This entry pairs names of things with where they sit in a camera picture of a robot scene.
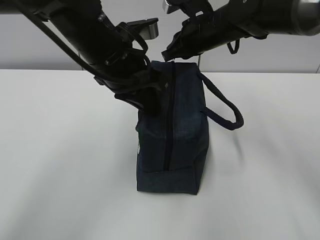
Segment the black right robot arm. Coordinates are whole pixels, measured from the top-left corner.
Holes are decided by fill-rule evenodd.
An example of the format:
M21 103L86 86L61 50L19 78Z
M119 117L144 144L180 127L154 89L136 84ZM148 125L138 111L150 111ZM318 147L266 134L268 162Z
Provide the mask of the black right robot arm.
M318 0L230 0L216 10L207 0L166 0L163 5L167 14L181 10L188 17L161 53L166 62L187 60L223 45L233 55L242 38L320 33Z

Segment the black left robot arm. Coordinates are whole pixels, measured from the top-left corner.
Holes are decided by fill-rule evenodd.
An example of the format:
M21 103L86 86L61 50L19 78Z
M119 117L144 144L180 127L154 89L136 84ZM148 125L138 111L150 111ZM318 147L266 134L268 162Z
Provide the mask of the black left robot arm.
M114 25L99 0L3 0L1 14L22 14L116 99L156 115L161 73L147 57L158 19Z

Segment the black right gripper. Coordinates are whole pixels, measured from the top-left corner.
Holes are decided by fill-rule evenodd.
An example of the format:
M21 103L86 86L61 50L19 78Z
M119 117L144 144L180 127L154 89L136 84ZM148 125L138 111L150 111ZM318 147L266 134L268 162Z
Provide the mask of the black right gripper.
M198 24L186 21L173 36L162 52L166 62L177 58L187 60L240 39L240 30L219 14L199 20Z

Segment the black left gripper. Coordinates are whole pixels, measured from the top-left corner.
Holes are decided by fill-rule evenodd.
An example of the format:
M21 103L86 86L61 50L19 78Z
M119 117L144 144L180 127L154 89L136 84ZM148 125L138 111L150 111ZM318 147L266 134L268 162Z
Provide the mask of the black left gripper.
M126 102L151 116L161 111L158 90L163 88L163 74L152 67L147 56L118 59L95 57L96 82L107 87L117 100Z

